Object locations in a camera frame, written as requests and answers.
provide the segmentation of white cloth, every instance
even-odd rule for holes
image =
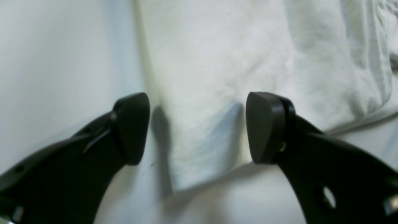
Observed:
[[[251,160],[250,91],[290,98],[327,132],[395,113],[390,11],[371,0],[140,1],[152,99],[170,124],[174,190]]]

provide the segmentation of wrinkled fabric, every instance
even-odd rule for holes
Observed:
[[[141,1],[149,84],[170,124],[174,190],[251,161],[251,91],[291,99],[329,133],[394,114],[392,11],[371,0]]]

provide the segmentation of white fabric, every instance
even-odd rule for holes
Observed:
[[[387,45],[394,29],[382,22],[396,17],[380,7],[371,0],[140,1],[152,97],[170,124],[174,190],[251,160],[250,91],[290,98],[327,132],[395,113]]]

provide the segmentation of white towel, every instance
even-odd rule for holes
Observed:
[[[388,38],[397,26],[383,23],[396,21],[391,5],[141,1],[152,98],[170,124],[174,190],[251,160],[243,113],[250,91],[288,97],[299,115],[327,132],[395,113],[397,77],[387,43],[397,42]]]

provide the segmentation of white surface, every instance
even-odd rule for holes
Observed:
[[[0,173],[144,90],[131,14],[127,0],[0,3]],[[173,196],[168,129],[154,109],[141,164],[117,173],[96,224],[305,223],[277,167],[247,164]],[[394,119],[340,138],[397,167],[397,135]]]
[[[393,32],[380,23],[395,15],[378,13],[377,2],[140,1],[153,89],[170,121],[173,189],[251,161],[244,126],[250,91],[288,97],[323,131],[395,113]]]

